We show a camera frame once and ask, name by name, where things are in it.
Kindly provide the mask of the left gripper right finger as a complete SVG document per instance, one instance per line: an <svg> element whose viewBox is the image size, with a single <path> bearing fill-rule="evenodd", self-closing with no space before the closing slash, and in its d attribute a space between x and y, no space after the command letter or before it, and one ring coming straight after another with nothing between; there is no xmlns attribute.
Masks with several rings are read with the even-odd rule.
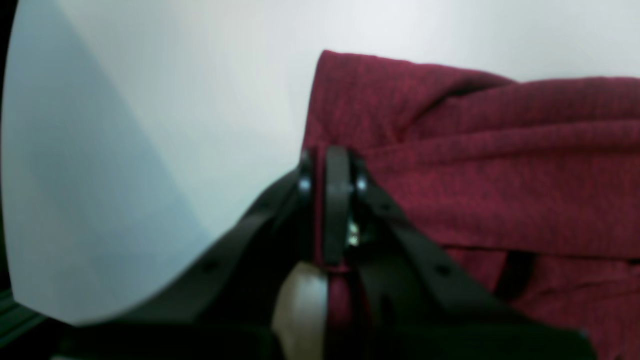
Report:
<svg viewBox="0 0 640 360"><path fill-rule="evenodd" d="M582 332L494 297L414 227L342 146L325 155L323 262L355 271L364 360L595 360Z"/></svg>

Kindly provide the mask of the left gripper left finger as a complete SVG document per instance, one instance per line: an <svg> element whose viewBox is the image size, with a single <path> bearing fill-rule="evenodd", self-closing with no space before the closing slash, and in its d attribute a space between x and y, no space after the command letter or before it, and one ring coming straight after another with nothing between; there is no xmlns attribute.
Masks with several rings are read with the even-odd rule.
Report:
<svg viewBox="0 0 640 360"><path fill-rule="evenodd" d="M161 292L115 320L68 330L57 360L283 360L281 286L314 259L314 155L262 192Z"/></svg>

